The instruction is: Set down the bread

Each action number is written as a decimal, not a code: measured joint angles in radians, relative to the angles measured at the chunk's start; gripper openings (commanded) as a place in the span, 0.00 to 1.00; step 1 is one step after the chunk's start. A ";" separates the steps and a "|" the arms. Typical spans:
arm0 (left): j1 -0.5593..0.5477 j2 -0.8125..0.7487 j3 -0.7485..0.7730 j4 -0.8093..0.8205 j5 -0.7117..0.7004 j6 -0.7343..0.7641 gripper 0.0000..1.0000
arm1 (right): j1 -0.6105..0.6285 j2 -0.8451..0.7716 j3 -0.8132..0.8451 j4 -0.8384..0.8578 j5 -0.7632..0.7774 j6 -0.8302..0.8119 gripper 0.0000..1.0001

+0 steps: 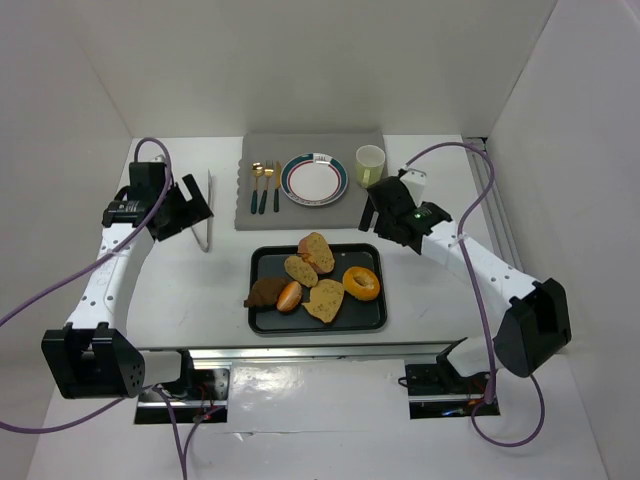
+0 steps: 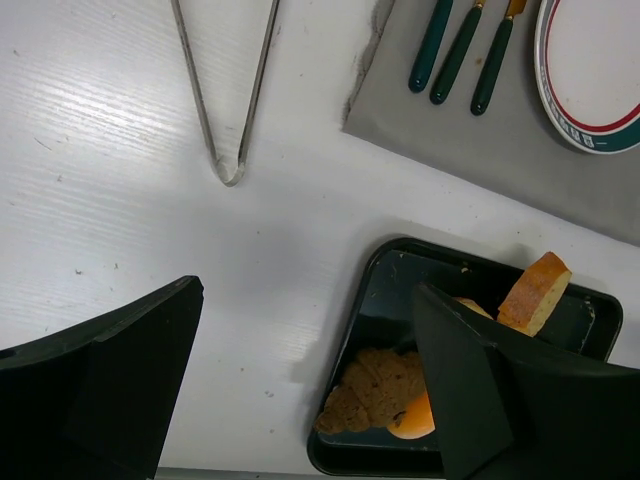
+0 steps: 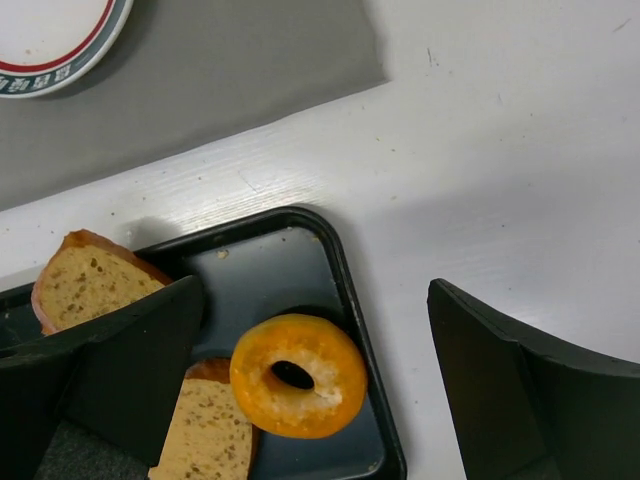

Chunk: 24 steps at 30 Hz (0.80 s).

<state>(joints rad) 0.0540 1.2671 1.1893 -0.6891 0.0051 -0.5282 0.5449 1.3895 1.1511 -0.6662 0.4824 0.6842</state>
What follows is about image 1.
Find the large toast slice with crust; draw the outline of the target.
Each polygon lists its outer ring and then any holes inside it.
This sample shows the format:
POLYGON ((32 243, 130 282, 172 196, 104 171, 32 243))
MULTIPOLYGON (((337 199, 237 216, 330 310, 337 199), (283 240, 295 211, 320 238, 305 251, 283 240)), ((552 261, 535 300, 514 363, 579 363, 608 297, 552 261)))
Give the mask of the large toast slice with crust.
POLYGON ((329 274, 335 268, 335 258, 323 235, 312 232, 298 243, 298 255, 318 274, 329 274))

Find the orange bagel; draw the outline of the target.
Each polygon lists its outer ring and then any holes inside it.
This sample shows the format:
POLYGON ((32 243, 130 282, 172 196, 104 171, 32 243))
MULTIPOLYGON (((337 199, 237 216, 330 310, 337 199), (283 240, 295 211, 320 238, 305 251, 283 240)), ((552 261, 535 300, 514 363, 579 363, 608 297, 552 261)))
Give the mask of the orange bagel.
POLYGON ((343 274, 342 283, 347 293, 359 301, 375 300, 381 291, 376 274, 364 267, 350 267, 343 274))

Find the small seeded bread slice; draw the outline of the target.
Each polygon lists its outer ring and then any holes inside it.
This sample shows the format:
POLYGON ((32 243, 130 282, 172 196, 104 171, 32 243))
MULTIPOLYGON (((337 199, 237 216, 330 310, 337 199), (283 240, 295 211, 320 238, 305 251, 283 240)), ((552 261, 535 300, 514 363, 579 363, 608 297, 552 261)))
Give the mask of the small seeded bread slice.
POLYGON ((284 262, 284 268, 293 280, 307 288, 316 286, 319 281, 314 268, 300 256, 289 256, 284 262))

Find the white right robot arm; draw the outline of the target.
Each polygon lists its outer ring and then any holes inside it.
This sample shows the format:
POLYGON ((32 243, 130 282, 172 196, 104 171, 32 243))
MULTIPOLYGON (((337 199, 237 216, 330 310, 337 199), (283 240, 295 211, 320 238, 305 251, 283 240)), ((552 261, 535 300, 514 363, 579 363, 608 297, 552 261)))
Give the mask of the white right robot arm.
POLYGON ((571 341, 564 287, 541 282, 495 256, 459 229, 438 205, 417 205, 403 179, 392 176, 367 189, 359 229, 429 258, 480 293, 488 336, 465 338, 441 353, 460 377, 503 368, 527 378, 571 341))

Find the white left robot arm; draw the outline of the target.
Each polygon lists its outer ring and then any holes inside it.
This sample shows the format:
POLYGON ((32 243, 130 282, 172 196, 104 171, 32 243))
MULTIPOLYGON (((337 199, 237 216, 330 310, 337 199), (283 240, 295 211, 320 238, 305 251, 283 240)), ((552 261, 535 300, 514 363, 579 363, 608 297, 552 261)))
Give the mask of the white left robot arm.
POLYGON ((183 390, 193 362, 183 349, 142 351, 126 337, 129 306, 154 245, 212 218, 192 175, 171 181, 166 158, 129 165, 129 183, 103 213, 100 266, 64 326, 41 349, 67 399, 133 398, 164 384, 183 390))

